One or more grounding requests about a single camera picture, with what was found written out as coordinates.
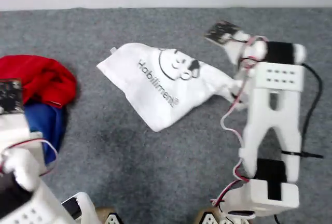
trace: circuit board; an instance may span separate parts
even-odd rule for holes
[[[21,82],[0,79],[0,115],[17,113],[23,113]]]
[[[217,44],[217,45],[224,45],[226,44],[229,39],[240,30],[240,27],[227,22],[227,21],[220,21],[214,24],[204,35],[204,37]]]

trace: gray carpet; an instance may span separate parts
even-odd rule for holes
[[[0,55],[30,53],[54,58],[76,76],[79,90],[69,107],[67,133],[57,170],[45,177],[64,200],[87,192],[96,206],[114,206],[125,223],[189,224],[209,199],[233,180],[238,141],[219,120],[229,104],[212,97],[170,128],[155,133],[123,93],[96,69],[109,49],[129,42],[177,48],[233,72],[220,47],[202,34],[225,19],[248,33],[303,44],[325,92],[309,127],[307,150],[324,160],[301,163],[299,209],[280,214],[284,224],[323,223],[332,218],[332,9],[107,9],[0,12]],[[316,92],[306,74],[303,117]],[[242,129],[246,112],[228,125]],[[269,133],[260,155],[278,157]],[[255,223],[273,223],[273,217]]]

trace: printed face logo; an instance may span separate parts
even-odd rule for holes
[[[199,61],[177,50],[161,50],[159,53],[161,71],[170,80],[190,80],[198,78],[200,74]]]

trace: white robot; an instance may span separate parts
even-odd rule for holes
[[[223,223],[247,223],[246,220],[256,216],[268,215],[275,215],[278,222],[276,214],[299,206],[296,181],[300,158],[321,158],[302,151],[299,131],[306,50],[299,44],[250,37],[226,21],[214,25],[205,37],[222,46],[230,62],[237,67],[235,82],[230,88],[235,102],[222,118],[221,125],[235,132],[241,143],[240,161],[233,171],[242,163],[249,176],[245,179],[235,174],[245,181],[244,185],[231,189],[239,180],[231,183],[213,202],[214,206],[219,207]],[[277,98],[275,109],[270,106],[272,96]],[[240,101],[248,108],[243,137],[224,125],[225,117]],[[282,149],[280,161],[257,159],[259,145],[270,128],[275,130]]]
[[[41,180],[45,166],[42,143],[57,151],[40,133],[30,133],[17,80],[0,81],[0,223],[100,224],[89,196],[80,192],[60,203]],[[107,224],[121,224],[110,213]]]

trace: red cloth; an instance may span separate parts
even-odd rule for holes
[[[75,97],[76,79],[63,65],[37,55],[7,55],[0,59],[0,78],[19,78],[23,102],[34,98],[58,108]]]

